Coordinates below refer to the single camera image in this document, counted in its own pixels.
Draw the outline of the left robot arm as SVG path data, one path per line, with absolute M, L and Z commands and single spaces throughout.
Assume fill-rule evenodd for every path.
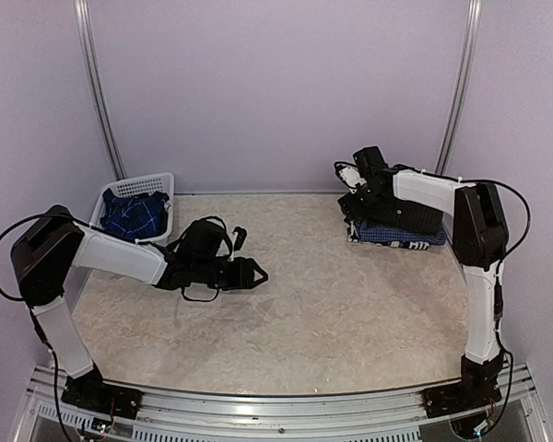
M 10 251 L 16 300 L 26 305 L 40 339 L 65 370 L 67 389 L 93 410 L 104 408 L 111 391 L 64 300 L 71 268 L 114 273 L 180 293 L 193 284 L 215 293 L 253 290 L 269 279 L 256 260 L 239 254 L 246 230 L 228 230 L 213 215 L 195 220 L 167 245 L 120 238 L 73 217 L 62 205 L 25 221 L 30 227 Z

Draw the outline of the black white printed shirt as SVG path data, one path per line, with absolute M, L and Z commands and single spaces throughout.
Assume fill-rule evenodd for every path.
M 377 242 L 377 245 L 403 250 L 427 250 L 430 247 L 430 244 L 427 241 L 381 241 Z

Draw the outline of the black pinstripe long sleeve shirt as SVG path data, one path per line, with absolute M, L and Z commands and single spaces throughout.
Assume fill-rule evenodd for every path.
M 442 212 L 423 204 L 379 197 L 368 202 L 351 192 L 341 196 L 337 203 L 342 214 L 351 221 L 395 227 L 422 235 L 435 235 L 441 230 Z

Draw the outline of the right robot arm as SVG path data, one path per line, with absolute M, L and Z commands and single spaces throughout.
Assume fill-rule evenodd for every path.
M 442 218 L 451 218 L 451 247 L 464 274 L 469 320 L 453 401 L 464 409 L 475 407 L 488 392 L 497 390 L 497 376 L 508 354 L 500 340 L 502 276 L 514 247 L 501 204 L 501 183 L 390 166 L 376 146 L 355 152 L 350 163 L 337 161 L 334 169 L 348 189 L 339 204 L 353 233 L 377 223 L 410 234 L 434 235 Z

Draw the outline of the white plastic laundry basket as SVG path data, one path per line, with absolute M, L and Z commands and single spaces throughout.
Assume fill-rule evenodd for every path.
M 170 233 L 172 231 L 173 219 L 174 176 L 171 173 L 164 172 L 139 176 L 131 179 L 118 180 L 104 186 L 100 191 L 100 196 L 97 198 L 95 208 L 89 221 L 92 227 L 97 227 L 99 229 L 102 229 L 100 225 L 100 217 L 104 213 L 104 202 L 102 201 L 102 195 L 106 190 L 111 190 L 115 196 L 119 197 L 130 197 L 139 193 L 153 193 L 155 191 L 167 193 L 170 196 L 167 230 L 162 235 L 157 237 L 129 241 L 133 241 L 135 243 L 154 242 L 160 245 L 164 245 L 168 242 Z

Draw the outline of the blue checked shirt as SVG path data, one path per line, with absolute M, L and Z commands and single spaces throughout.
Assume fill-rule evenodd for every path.
M 406 231 L 398 227 L 390 227 L 382 224 L 376 224 L 368 220 L 349 221 L 347 229 L 350 238 L 355 239 L 358 242 L 426 242 L 431 246 L 441 246 L 445 243 L 447 239 L 447 235 L 442 228 L 434 234 L 421 234 Z

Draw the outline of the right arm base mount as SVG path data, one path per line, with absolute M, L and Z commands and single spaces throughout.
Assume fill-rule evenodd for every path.
M 503 353 L 478 364 L 465 355 L 461 358 L 461 377 L 458 381 L 422 391 L 428 418 L 461 413 L 490 405 L 502 399 L 498 375 L 503 366 Z

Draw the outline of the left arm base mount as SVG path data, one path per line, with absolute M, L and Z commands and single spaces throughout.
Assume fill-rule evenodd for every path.
M 98 366 L 78 378 L 67 377 L 62 400 L 66 404 L 110 417 L 135 420 L 140 409 L 143 392 L 107 383 Z

